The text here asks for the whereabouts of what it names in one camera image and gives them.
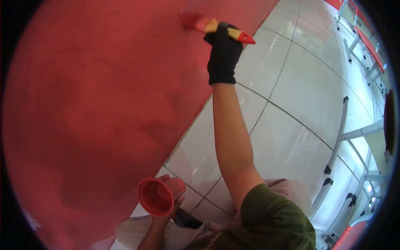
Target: black glove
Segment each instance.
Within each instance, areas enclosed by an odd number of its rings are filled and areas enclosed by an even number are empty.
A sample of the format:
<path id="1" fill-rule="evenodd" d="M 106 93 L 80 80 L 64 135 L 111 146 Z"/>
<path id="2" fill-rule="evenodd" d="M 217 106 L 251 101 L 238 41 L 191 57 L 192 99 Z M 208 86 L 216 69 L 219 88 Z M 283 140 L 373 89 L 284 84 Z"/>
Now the black glove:
<path id="1" fill-rule="evenodd" d="M 235 26 L 220 22 L 217 32 L 208 33 L 204 37 L 204 41 L 212 45 L 210 60 L 207 64 L 210 79 L 208 83 L 231 83 L 235 84 L 234 69 L 238 63 L 240 54 L 243 50 L 243 44 L 228 36 L 227 27 L 235 28 Z"/>

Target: person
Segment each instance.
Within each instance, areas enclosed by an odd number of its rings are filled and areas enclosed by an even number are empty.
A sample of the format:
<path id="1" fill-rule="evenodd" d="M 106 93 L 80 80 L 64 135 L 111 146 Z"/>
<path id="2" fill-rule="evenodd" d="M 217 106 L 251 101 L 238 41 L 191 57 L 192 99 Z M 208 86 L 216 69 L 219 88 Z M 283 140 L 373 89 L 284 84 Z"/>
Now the person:
<path id="1" fill-rule="evenodd" d="M 198 229 L 181 228 L 170 218 L 151 215 L 129 218 L 116 228 L 117 240 L 128 249 L 315 249 L 315 230 L 308 190 L 295 180 L 263 180 L 253 163 L 253 149 L 234 87 L 234 69 L 243 45 L 228 36 L 221 22 L 204 40 L 212 45 L 207 69 L 212 86 L 215 149 L 218 165 L 236 214 L 221 226 L 206 221 Z"/>

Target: olive green shirt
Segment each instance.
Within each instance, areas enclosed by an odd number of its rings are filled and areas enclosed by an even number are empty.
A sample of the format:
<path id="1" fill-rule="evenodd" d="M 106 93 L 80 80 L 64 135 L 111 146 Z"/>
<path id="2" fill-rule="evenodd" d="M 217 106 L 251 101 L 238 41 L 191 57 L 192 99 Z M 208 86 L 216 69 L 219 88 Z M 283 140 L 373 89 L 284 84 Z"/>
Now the olive green shirt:
<path id="1" fill-rule="evenodd" d="M 248 192 L 240 216 L 243 227 L 222 229 L 185 249 L 315 249 L 315 231 L 306 215 L 266 184 Z"/>

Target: plastic cup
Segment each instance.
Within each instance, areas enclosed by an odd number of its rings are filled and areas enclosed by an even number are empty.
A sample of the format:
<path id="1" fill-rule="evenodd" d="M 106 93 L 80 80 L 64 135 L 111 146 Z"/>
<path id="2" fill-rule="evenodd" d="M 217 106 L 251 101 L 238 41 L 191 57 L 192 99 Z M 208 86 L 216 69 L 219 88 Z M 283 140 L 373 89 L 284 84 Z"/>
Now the plastic cup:
<path id="1" fill-rule="evenodd" d="M 175 201 L 185 190 L 185 183 L 178 177 L 164 180 L 146 178 L 139 183 L 139 202 L 149 214 L 166 216 L 172 212 Z"/>

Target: forearm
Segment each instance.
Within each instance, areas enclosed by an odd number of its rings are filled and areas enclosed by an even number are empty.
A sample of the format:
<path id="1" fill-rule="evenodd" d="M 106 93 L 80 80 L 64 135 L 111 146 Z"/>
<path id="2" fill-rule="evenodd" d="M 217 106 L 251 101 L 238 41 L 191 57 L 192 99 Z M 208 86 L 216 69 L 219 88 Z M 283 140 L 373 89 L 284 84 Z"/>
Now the forearm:
<path id="1" fill-rule="evenodd" d="M 212 85 L 215 150 L 236 211 L 247 193 L 265 183 L 253 162 L 253 148 L 233 84 Z"/>
<path id="2" fill-rule="evenodd" d="M 212 86 L 215 149 L 222 175 L 253 165 L 253 149 L 233 84 Z"/>
<path id="3" fill-rule="evenodd" d="M 162 250 L 164 249 L 165 226 L 152 223 L 138 250 Z"/>

